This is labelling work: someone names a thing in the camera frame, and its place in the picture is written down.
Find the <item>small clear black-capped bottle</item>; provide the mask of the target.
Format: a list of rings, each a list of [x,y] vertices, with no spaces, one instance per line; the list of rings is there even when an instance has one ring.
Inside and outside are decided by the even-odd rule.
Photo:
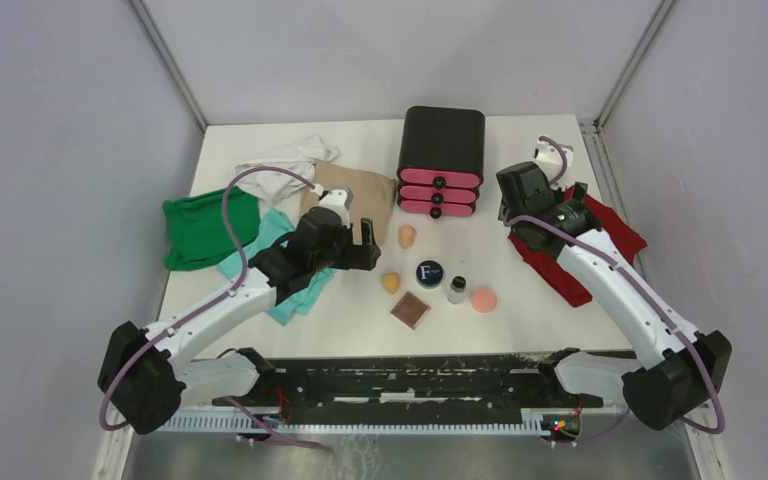
[[[454,276],[447,289],[447,300],[450,304],[462,303],[467,296],[467,281],[463,276]]]

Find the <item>dark blue round jar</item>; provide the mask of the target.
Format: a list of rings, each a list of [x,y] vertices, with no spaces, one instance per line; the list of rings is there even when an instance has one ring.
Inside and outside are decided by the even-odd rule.
[[[415,270],[418,285],[426,289],[437,288],[442,283],[444,276],[445,271],[442,265],[431,259],[419,262]]]

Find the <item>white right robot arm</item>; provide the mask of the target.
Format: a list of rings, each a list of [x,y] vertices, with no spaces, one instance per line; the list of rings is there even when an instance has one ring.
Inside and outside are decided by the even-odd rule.
[[[625,336],[634,358],[576,349],[553,355],[537,382],[540,400],[562,408],[577,394],[623,404],[647,427],[676,421],[720,434],[725,415],[718,393],[732,345],[715,330],[702,333],[672,309],[634,270],[585,203],[550,186],[531,161],[499,171],[500,217],[515,238],[548,255],[575,278]]]

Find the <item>black pink drawer organizer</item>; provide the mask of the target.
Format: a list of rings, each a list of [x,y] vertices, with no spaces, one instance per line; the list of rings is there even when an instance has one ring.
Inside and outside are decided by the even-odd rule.
[[[412,106],[405,115],[397,167],[478,174],[484,180],[486,118],[478,110]]]

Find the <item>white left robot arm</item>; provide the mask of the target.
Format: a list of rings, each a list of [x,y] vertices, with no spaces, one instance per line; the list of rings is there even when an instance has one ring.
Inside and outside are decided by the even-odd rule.
[[[274,379],[241,353],[201,360],[199,354],[253,316],[283,303],[328,269],[375,268],[381,251],[369,218],[353,229],[326,207],[305,213],[297,228],[258,252],[245,271],[172,319],[139,328],[127,321],[112,333],[97,384],[104,394],[103,429],[114,430],[107,410],[114,406],[123,425],[140,435],[170,420],[180,407],[221,397],[240,397],[251,406],[267,404]]]

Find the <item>pink top drawer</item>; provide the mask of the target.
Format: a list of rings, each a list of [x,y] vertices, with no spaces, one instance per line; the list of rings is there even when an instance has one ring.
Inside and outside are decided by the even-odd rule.
[[[471,172],[405,168],[398,173],[402,182],[430,185],[435,188],[477,188],[483,182],[480,175]]]

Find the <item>pink round powder puff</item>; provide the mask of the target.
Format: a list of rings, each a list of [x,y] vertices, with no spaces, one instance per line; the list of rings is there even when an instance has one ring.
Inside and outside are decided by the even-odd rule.
[[[470,297],[470,305],[476,312],[482,314],[490,313],[497,307],[498,297],[490,288],[477,288]]]

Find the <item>brown square eyeshadow compact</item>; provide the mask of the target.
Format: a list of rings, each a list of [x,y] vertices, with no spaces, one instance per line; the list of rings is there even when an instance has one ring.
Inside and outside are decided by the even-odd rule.
[[[431,307],[411,292],[405,292],[390,310],[390,314],[403,325],[415,330]]]

